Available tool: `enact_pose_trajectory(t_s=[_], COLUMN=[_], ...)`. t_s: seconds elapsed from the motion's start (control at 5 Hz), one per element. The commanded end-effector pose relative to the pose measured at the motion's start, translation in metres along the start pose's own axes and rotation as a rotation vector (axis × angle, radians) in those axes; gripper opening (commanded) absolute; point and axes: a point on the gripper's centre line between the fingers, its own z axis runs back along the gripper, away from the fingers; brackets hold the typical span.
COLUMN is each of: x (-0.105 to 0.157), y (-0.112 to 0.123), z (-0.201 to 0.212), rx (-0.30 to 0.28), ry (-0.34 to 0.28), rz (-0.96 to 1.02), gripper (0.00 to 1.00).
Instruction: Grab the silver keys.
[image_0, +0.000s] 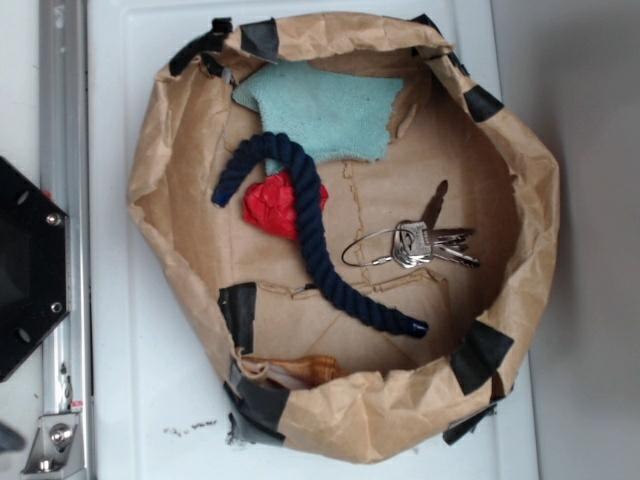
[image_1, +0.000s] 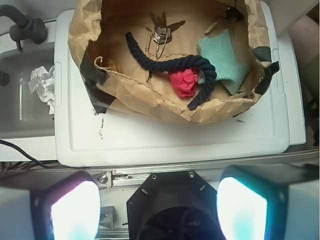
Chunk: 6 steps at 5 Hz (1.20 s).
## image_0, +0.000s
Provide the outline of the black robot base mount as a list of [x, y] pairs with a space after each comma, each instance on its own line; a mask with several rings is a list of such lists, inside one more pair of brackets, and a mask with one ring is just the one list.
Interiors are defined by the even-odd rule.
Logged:
[[1, 380], [68, 313], [67, 214], [1, 160]]

